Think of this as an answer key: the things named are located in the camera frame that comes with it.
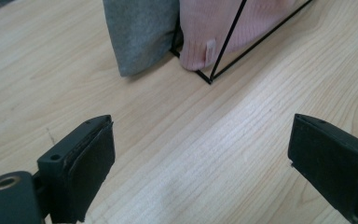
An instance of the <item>light wood surface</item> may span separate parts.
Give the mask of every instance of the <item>light wood surface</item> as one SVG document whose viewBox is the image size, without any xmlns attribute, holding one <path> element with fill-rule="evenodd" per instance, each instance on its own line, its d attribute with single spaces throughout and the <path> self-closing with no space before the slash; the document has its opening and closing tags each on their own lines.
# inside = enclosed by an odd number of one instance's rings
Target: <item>light wood surface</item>
<svg viewBox="0 0 358 224">
<path fill-rule="evenodd" d="M 170 54 L 120 77 L 102 1 L 0 9 L 0 175 L 113 117 L 86 223 L 346 223 L 290 166 L 295 113 L 358 137 L 358 1 L 316 0 L 212 86 Z"/>
</svg>

